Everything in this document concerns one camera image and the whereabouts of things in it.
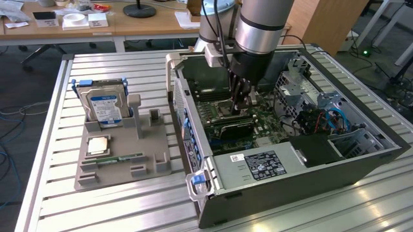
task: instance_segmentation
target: power supply label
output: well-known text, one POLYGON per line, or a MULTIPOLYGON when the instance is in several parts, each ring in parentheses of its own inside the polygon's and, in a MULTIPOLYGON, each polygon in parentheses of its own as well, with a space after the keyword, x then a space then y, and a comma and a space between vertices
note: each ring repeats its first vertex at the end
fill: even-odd
POLYGON ((286 174, 283 165, 274 151, 262 152, 257 155, 244 156, 244 161, 255 180, 286 174))

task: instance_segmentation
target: aluminum extrusion table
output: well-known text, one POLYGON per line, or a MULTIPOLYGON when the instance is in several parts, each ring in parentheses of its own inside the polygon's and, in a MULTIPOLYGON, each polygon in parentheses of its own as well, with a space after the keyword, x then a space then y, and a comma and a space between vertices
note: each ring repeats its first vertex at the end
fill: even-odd
MULTIPOLYGON (((164 56, 172 51, 75 55, 61 62, 16 231, 412 231, 413 149, 354 185, 200 230, 187 196, 184 171, 166 98, 164 56), (143 114, 166 116, 172 174, 89 191, 75 191, 84 111, 69 80, 127 77, 143 114)), ((413 126, 322 54, 315 58, 401 137, 413 144, 413 126)), ((323 90, 331 89, 313 75, 323 90)))

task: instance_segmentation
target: cable on floor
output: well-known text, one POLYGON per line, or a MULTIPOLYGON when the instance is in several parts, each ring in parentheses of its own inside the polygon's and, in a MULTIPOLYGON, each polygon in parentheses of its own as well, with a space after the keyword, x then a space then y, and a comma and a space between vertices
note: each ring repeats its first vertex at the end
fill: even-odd
MULTIPOLYGON (((1 108, 0 110, 9 109, 9 108, 21 108, 21 107, 20 106, 8 106, 8 107, 1 108)), ((23 111, 23 117, 21 117, 20 121, 24 121, 24 118, 25 118, 25 110, 23 111)), ((19 125, 20 125, 20 122, 15 125, 15 127, 3 136, 0 136, 0 141, 17 128, 19 125)))
MULTIPOLYGON (((33 104, 31 104, 31 105, 25 105, 25 106, 21 107, 17 111, 9 112, 9 113, 3 112, 3 109, 1 109, 1 110, 0 110, 0 115, 15 115, 15 114, 21 114, 21 115, 23 115, 23 111, 25 111, 25 110, 29 109, 31 107, 37 106, 37 105, 49 104, 49 103, 51 103, 49 101, 36 102, 36 103, 33 103, 33 104)), ((44 113, 47 113, 47 110, 45 110, 45 111, 41 111, 41 112, 37 112, 37 113, 31 113, 31 114, 24 113, 24 114, 25 114, 27 116, 32 116, 32 115, 41 115, 41 114, 44 114, 44 113)))
POLYGON ((24 131, 24 122, 21 120, 15 120, 15 119, 7 119, 4 117, 0 117, 1 120, 4 121, 11 121, 11 122, 19 122, 19 125, 21 125, 21 129, 20 131, 17 132, 17 134, 8 140, 5 140, 4 142, 0 142, 0 144, 7 144, 9 143, 13 139, 16 139, 19 137, 19 135, 21 135, 23 131, 24 131))
POLYGON ((15 195, 11 197, 11 199, 3 205, 0 205, 0 210, 1 210, 7 206, 7 204, 9 202, 12 202, 16 199, 16 197, 20 195, 21 181, 20 181, 19 172, 17 172, 17 169, 16 169, 16 163, 15 163, 13 158, 5 152, 0 152, 0 155, 3 155, 8 159, 8 162, 12 166, 12 168, 13 168, 15 177, 16 177, 16 181, 17 181, 17 191, 16 191, 15 195))
POLYGON ((7 161, 7 164, 8 164, 4 174, 0 176, 0 181, 4 179, 4 177, 5 177, 7 174, 9 173, 11 168, 13 169, 13 173, 15 173, 15 177, 16 177, 16 181, 17 181, 17 190, 16 190, 16 193, 15 193, 15 195, 11 197, 11 199, 9 199, 5 203, 3 203, 3 204, 0 205, 0 210, 1 210, 1 209, 8 205, 8 203, 12 202, 12 201, 16 199, 16 197, 17 197, 17 196, 20 195, 20 193, 21 193, 21 181, 20 181, 20 177, 19 177, 19 172, 17 172, 17 168, 16 168, 16 163, 15 163, 13 158, 8 155, 8 152, 7 152, 7 149, 5 149, 4 144, 7 144, 8 142, 11 142, 13 139, 16 139, 17 136, 21 134, 21 132, 23 132, 23 130, 24 130, 24 122, 23 122, 23 120, 12 120, 12 119, 7 119, 7 118, 3 118, 3 117, 0 117, 0 119, 1 119, 1 120, 5 120, 5 121, 17 121, 17 122, 19 122, 17 126, 21 125, 21 131, 17 133, 17 135, 15 135, 15 136, 13 136, 11 139, 8 139, 5 142, 1 142, 1 143, 0 143, 0 147, 1 147, 1 149, 4 150, 4 152, 0 151, 0 155, 3 155, 3 157, 4 157, 4 160, 1 161, 0 165, 3 165, 3 164, 5 163, 5 161, 7 161))
POLYGON ((7 52, 7 50, 8 50, 8 46, 5 47, 5 50, 0 52, 0 56, 7 52))

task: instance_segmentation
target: circuit board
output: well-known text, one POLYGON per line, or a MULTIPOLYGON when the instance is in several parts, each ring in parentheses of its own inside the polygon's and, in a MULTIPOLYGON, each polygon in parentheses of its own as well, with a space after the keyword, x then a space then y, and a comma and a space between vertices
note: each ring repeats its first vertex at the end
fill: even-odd
POLYGON ((196 109, 214 155, 279 143, 289 137, 273 108, 262 97, 257 107, 230 114, 231 101, 196 102, 196 109))

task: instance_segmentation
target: hard drive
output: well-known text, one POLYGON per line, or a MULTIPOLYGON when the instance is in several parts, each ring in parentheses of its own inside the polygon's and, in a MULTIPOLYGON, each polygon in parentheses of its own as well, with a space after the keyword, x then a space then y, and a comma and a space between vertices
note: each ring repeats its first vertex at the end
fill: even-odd
POLYGON ((81 80, 77 85, 75 82, 72 80, 72 90, 80 99, 87 121, 97 121, 101 128, 119 126, 122 119, 131 116, 126 79, 81 80))

